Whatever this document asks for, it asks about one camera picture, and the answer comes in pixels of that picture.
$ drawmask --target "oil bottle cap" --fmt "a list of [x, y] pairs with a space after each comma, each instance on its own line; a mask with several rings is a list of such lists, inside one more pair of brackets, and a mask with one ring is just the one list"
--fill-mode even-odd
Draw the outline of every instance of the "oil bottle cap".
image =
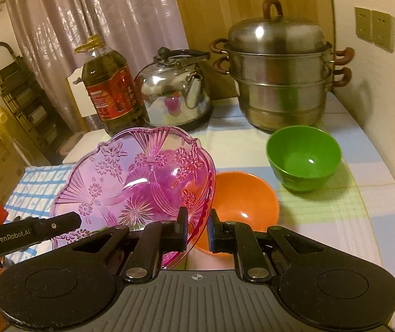
[[87, 43], [83, 44], [81, 46], [78, 46], [77, 48], [74, 49], [75, 53], [82, 53], [82, 52], [88, 52], [91, 50], [95, 50], [96, 48], [104, 47], [106, 45], [105, 42], [102, 41], [101, 37], [99, 35], [93, 35], [90, 36], [87, 39]]

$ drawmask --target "wooden door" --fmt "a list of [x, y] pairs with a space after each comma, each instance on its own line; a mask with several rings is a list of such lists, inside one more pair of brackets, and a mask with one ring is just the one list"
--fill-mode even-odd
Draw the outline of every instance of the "wooden door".
[[[264, 0], [177, 0], [190, 48], [208, 51], [208, 44], [219, 37], [227, 37], [228, 29], [244, 19], [260, 17]], [[334, 46], [334, 13], [332, 0], [280, 0], [284, 14], [303, 17], [319, 23], [329, 42]], [[212, 99], [234, 97], [232, 79], [214, 72], [212, 56], [203, 70], [209, 83]]]

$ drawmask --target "green bowl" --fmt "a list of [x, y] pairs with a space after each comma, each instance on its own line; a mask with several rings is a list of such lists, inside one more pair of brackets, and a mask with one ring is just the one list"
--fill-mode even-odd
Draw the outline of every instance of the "green bowl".
[[267, 156], [279, 181], [294, 192], [321, 188], [341, 163], [341, 148], [328, 133], [310, 126], [289, 126], [274, 132]]

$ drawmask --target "red label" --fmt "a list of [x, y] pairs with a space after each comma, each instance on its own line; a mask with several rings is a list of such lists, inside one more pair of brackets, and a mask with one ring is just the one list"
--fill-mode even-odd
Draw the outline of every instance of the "red label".
[[134, 90], [135, 83], [128, 67], [121, 68], [105, 82], [87, 87], [101, 120], [121, 117], [137, 106]]

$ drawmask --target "kettle spout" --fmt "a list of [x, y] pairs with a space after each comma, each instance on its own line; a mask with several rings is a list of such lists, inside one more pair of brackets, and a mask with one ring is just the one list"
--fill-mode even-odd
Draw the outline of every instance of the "kettle spout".
[[195, 73], [190, 77], [185, 90], [185, 105], [188, 108], [196, 108], [199, 104], [202, 88], [202, 75]]

